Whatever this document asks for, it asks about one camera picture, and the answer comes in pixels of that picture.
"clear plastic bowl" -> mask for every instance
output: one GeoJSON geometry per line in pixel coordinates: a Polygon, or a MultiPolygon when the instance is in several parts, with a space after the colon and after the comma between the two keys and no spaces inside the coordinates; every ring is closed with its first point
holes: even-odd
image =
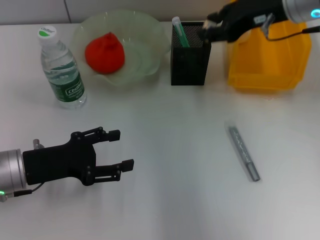
{"type": "Polygon", "coordinates": [[[171,49],[159,21],[132,10],[114,10],[89,17],[73,34],[70,44],[83,78],[96,76],[115,86],[142,80],[159,69],[163,56],[171,49]],[[116,35],[124,48],[125,63],[110,74],[95,72],[86,62],[86,46],[109,32],[116,35]]]}

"plastic bottle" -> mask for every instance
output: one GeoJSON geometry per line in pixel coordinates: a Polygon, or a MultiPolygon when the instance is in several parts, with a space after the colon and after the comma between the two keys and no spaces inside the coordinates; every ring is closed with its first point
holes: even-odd
{"type": "Polygon", "coordinates": [[[87,95],[71,51],[59,40],[53,26],[41,27],[38,38],[42,46],[42,69],[55,97],[64,108],[81,107],[86,102],[87,95]]]}

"white table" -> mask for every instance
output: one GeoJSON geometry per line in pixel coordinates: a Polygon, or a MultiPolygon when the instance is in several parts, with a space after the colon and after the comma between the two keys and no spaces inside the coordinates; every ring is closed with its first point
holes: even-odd
{"type": "MultiPolygon", "coordinates": [[[[171,36],[171,24],[163,23],[171,36]]],[[[76,24],[55,25],[68,44],[76,24]]],[[[6,240],[320,239],[319,43],[305,79],[281,96],[226,86],[225,46],[212,45],[205,87],[158,81],[114,92],[85,80],[87,104],[65,110],[42,72],[39,25],[0,26],[0,151],[47,147],[103,126],[118,142],[96,144],[97,164],[133,158],[120,182],[68,178],[0,204],[6,240]],[[260,173],[251,182],[226,135],[234,121],[260,173]]]]}

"white bottle cap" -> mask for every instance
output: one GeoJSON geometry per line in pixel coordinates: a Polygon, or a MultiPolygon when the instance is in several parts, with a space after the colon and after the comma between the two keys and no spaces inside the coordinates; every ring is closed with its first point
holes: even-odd
{"type": "Polygon", "coordinates": [[[57,29],[54,26],[43,26],[38,30],[38,38],[42,46],[52,45],[59,42],[57,29]]]}

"white wall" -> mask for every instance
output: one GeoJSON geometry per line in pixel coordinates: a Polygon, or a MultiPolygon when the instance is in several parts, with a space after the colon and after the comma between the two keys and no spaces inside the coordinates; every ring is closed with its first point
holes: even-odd
{"type": "Polygon", "coordinates": [[[218,11],[227,0],[66,0],[72,23],[113,9],[145,12],[160,21],[179,16],[183,21],[204,20],[218,11]]]}
{"type": "Polygon", "coordinates": [[[0,25],[69,23],[64,0],[0,0],[0,25]]]}
{"type": "Polygon", "coordinates": [[[183,21],[204,20],[228,0],[0,0],[0,25],[82,22],[113,9],[145,12],[160,21],[179,16],[183,21]]]}

